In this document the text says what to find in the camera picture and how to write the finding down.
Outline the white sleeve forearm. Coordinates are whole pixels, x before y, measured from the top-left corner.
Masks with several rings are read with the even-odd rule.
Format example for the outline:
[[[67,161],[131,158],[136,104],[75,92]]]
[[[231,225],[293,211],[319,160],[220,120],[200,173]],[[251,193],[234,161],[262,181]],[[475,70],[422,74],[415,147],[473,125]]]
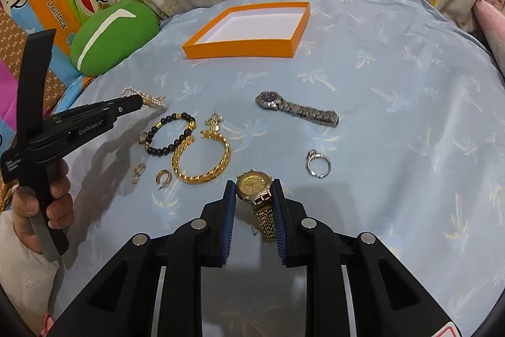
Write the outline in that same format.
[[[18,239],[11,211],[1,213],[0,259],[5,294],[27,326],[46,336],[54,324],[48,309],[59,263],[48,262]]]

